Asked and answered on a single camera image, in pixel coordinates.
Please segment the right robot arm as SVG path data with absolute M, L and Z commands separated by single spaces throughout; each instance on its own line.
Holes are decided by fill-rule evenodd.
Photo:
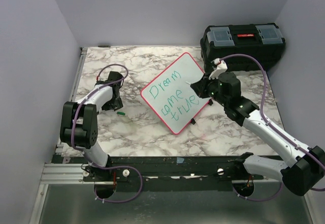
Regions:
M 241 82 L 234 73 L 224 72 L 216 79 L 204 75 L 190 87 L 198 97 L 222 105 L 229 119 L 257 135 L 281 157 L 274 160 L 245 153 L 233 168 L 237 178 L 262 175 L 303 196 L 324 177 L 324 150 L 318 146 L 311 148 L 272 124 L 260 106 L 241 95 Z

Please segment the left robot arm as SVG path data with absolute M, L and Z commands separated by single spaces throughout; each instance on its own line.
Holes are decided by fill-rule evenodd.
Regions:
M 63 105 L 60 140 L 81 152 L 96 167 L 95 175 L 102 181 L 112 177 L 110 157 L 98 142 L 98 119 L 101 111 L 119 110 L 123 107 L 119 90 L 123 76 L 111 71 L 104 81 L 97 81 L 94 89 L 84 98 Z

